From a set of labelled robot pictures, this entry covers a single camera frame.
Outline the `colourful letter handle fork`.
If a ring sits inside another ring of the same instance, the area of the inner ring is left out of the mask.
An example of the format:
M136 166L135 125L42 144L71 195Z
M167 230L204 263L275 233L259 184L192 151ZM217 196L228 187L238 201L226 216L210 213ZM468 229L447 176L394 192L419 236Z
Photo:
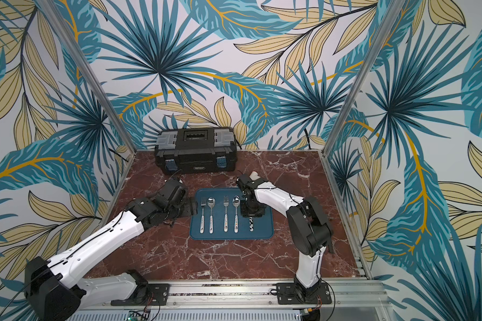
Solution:
M201 200L201 219L200 219L200 226L199 226L199 232L203 234L205 232L205 207L206 207L206 199L202 198Z

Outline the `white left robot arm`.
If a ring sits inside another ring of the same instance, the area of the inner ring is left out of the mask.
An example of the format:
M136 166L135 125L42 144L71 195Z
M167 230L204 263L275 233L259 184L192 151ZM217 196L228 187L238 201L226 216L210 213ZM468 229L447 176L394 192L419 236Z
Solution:
M40 320L68 320L76 311L110 302L148 306L160 303L159 290L139 272L86 279L85 275L116 249L153 227L197 213L194 197L181 180L170 178L154 194L130 201L104 227L49 259L25 267L25 299Z

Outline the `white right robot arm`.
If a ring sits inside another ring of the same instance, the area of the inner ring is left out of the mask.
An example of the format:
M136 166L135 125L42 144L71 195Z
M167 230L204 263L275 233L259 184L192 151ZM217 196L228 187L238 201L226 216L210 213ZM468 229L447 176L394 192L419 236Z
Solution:
M284 284L277 295L285 304L295 300L312 304L326 294L322 286L321 262L326 251L333 252L333 228L328 215L315 197L293 195L258 176L242 174L236 184L244 195L242 215L256 217L264 214L267 207L287 218L293 244L299 250L299 265L291 289Z

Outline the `Hello Kitty handle fork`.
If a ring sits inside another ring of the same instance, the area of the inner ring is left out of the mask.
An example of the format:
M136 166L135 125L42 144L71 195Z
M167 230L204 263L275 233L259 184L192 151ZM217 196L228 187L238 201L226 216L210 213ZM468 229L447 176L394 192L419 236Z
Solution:
M224 196L224 233L228 231L228 206L229 206L229 196Z

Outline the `white cartoon handle spoon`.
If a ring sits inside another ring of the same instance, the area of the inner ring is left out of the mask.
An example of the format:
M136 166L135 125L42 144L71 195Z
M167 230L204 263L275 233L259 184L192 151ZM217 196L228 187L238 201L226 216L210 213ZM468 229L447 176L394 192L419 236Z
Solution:
M214 207L216 204L216 200L213 197L209 197L207 200L207 205L210 208L210 218L209 218L209 233L213 234L214 232Z

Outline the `Hello Kitty handle spoon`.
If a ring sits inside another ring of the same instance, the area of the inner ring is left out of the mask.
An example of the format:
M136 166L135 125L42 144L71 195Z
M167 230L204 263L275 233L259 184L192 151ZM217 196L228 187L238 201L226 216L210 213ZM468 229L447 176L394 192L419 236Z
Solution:
M232 204L235 208L235 216L234 216L234 232L237 234L239 231L239 219L238 219L238 208L240 207L240 198L236 195L232 201Z

